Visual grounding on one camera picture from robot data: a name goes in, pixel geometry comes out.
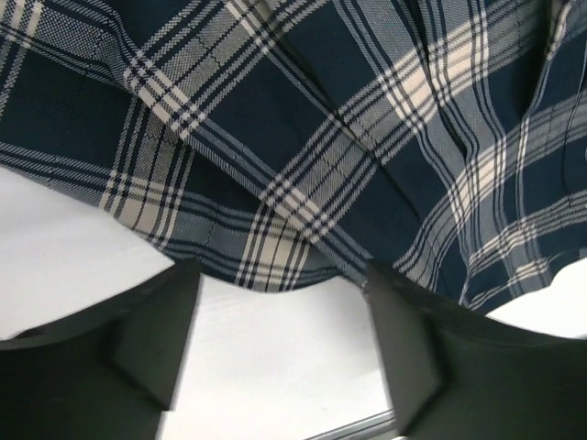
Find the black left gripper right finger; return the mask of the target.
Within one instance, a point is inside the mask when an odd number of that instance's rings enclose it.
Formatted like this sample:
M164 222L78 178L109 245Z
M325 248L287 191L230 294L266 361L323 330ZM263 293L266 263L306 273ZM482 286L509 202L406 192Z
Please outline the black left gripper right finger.
M474 313L373 261L369 300L395 428L410 439L583 439L586 344Z

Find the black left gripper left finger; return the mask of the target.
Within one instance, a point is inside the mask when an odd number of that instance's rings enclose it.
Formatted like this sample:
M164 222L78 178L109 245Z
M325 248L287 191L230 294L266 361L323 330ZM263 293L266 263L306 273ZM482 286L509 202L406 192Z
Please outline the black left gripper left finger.
M2 341L2 438L156 438L173 406L200 275L190 258Z

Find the navy plaid skirt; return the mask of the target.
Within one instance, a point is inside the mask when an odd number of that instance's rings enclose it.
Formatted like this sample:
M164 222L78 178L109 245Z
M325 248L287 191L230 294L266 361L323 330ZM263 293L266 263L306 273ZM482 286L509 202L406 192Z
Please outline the navy plaid skirt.
M487 314L586 250L586 4L4 1L1 165L247 289Z

